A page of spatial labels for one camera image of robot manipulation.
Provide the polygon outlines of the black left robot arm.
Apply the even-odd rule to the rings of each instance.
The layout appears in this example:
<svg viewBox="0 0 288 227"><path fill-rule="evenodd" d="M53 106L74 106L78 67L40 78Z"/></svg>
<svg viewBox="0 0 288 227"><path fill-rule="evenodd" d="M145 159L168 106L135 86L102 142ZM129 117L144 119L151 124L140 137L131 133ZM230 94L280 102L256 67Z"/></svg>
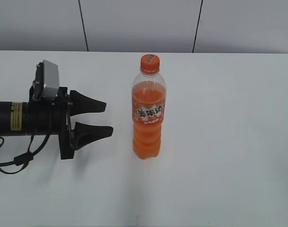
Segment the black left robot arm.
<svg viewBox="0 0 288 227"><path fill-rule="evenodd" d="M70 117L102 113L106 103L86 97L67 87L60 87L56 97L41 97L29 102L0 101L0 136L57 135L61 159L72 159L82 147L111 137L111 126L93 126L77 122L72 128Z"/></svg>

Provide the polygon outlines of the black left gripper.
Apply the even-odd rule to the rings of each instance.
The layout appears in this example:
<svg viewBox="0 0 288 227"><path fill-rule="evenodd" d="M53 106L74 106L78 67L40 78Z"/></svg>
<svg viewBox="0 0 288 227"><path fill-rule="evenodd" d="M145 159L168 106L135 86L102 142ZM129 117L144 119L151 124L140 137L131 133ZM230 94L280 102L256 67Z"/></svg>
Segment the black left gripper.
<svg viewBox="0 0 288 227"><path fill-rule="evenodd" d="M113 127L93 126L76 122L74 128L74 149L71 147L69 127L67 125L68 101L67 87L60 87L57 96L53 99L41 97L40 100L33 99L34 88L29 90L29 102L27 103L26 134L44 135L42 144L32 152L37 155L47 144L50 136L57 135L59 139L60 158L73 159L74 150L111 137ZM89 98L76 90L70 91L70 116L86 113L102 113L106 109L106 103Z"/></svg>

